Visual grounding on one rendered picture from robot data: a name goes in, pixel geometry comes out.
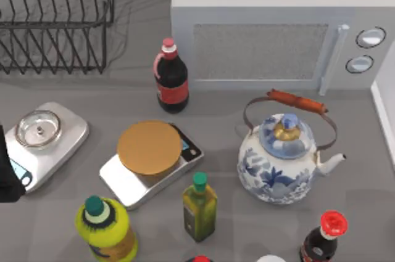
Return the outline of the round brown wooden disc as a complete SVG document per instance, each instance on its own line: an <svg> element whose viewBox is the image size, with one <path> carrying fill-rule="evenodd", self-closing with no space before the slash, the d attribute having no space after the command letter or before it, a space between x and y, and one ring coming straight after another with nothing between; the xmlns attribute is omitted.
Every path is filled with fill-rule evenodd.
<svg viewBox="0 0 395 262"><path fill-rule="evenodd" d="M170 170L182 151L181 137L169 123L145 120L132 124L119 137L117 154L130 171L153 176Z"/></svg>

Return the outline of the microwave oven door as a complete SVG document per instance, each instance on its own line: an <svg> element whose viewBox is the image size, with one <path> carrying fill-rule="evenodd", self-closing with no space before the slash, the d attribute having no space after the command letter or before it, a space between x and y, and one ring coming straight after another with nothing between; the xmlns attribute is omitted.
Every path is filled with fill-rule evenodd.
<svg viewBox="0 0 395 262"><path fill-rule="evenodd" d="M203 89L316 90L334 32L326 24L198 24L189 72Z"/></svg>

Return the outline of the silver scale with black panel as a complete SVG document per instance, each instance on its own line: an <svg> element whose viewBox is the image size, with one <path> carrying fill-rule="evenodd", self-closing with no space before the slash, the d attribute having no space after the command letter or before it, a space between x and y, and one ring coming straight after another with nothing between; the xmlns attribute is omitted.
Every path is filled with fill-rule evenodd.
<svg viewBox="0 0 395 262"><path fill-rule="evenodd" d="M139 175L127 169L117 154L99 170L100 178L127 210L140 207L188 172L204 157L203 151L195 142L178 126L173 123L170 125L178 132L182 143L180 158L170 171L154 176Z"/></svg>

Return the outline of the blue and white teapot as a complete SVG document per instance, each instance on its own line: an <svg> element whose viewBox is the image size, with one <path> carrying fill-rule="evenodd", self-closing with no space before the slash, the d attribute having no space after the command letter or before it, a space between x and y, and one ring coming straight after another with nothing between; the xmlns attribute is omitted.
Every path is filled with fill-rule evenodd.
<svg viewBox="0 0 395 262"><path fill-rule="evenodd" d="M258 199L290 205L302 200L318 176L326 176L346 159L336 154L322 162L320 153L334 145L317 145L310 126L294 113L277 113L255 126L239 148L237 172L243 187Z"/></svg>

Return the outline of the olive oil bottle green cap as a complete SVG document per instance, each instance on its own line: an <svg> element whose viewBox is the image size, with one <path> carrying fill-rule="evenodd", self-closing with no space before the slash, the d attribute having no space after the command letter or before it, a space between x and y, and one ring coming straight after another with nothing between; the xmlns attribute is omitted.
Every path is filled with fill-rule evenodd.
<svg viewBox="0 0 395 262"><path fill-rule="evenodd" d="M193 174L193 184L182 195L183 223L195 242L202 242L215 231L217 194L208 184L207 174Z"/></svg>

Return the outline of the silver kitchen scale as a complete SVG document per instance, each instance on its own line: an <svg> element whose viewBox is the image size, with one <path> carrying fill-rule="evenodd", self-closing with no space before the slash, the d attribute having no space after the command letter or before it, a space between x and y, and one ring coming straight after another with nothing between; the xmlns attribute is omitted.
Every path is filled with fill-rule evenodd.
<svg viewBox="0 0 395 262"><path fill-rule="evenodd" d="M86 120L56 102L47 102L34 110L50 110L62 123L58 140L42 149L21 146L14 137L15 126L5 135L11 166L24 185L26 193L37 190L84 143L89 133Z"/></svg>

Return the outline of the yellow green bottle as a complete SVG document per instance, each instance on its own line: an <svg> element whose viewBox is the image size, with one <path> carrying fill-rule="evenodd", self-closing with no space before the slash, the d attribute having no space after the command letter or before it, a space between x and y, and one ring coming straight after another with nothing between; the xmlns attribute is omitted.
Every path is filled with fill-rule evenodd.
<svg viewBox="0 0 395 262"><path fill-rule="evenodd" d="M99 262L132 262L138 252L128 212L114 199L88 197L77 211L75 227Z"/></svg>

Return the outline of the clear glass lid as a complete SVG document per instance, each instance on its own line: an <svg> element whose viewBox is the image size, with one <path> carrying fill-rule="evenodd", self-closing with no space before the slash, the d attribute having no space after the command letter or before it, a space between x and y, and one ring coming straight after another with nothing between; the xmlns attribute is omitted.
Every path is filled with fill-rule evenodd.
<svg viewBox="0 0 395 262"><path fill-rule="evenodd" d="M50 110L34 110L22 117L15 126L14 137L23 147L42 149L57 141L62 123Z"/></svg>

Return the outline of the white bottle cap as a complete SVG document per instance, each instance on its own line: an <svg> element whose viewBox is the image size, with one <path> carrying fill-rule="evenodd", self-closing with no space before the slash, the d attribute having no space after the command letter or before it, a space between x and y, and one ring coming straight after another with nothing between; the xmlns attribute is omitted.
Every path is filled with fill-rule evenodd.
<svg viewBox="0 0 395 262"><path fill-rule="evenodd" d="M276 255L261 256L256 262L286 262L283 258Z"/></svg>

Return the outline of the round microwave knob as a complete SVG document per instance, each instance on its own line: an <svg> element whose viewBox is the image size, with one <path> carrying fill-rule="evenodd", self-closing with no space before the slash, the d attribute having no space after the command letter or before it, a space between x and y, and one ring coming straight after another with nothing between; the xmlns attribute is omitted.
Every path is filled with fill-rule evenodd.
<svg viewBox="0 0 395 262"><path fill-rule="evenodd" d="M374 59L369 55L362 55L350 59L346 63L346 70L351 74L364 73L371 69L374 64Z"/></svg>
<svg viewBox="0 0 395 262"><path fill-rule="evenodd" d="M380 45L386 38L386 31L381 27L375 27L361 31L355 41L356 44L364 49L371 49Z"/></svg>

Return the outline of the dark bottle with red cap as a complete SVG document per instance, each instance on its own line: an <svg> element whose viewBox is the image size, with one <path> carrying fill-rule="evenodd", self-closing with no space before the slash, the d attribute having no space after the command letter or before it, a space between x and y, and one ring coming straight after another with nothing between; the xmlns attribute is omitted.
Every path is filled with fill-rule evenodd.
<svg viewBox="0 0 395 262"><path fill-rule="evenodd" d="M346 233L348 221L336 210L328 210L320 217L320 225L311 230L299 249L301 262L331 262L338 237Z"/></svg>

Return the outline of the white cabinet edge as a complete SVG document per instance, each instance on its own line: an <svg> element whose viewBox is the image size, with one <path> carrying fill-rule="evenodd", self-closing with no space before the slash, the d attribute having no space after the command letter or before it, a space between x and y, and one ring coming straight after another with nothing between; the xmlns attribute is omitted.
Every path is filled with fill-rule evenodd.
<svg viewBox="0 0 395 262"><path fill-rule="evenodd" d="M372 84L371 93L395 169L395 51L385 57Z"/></svg>

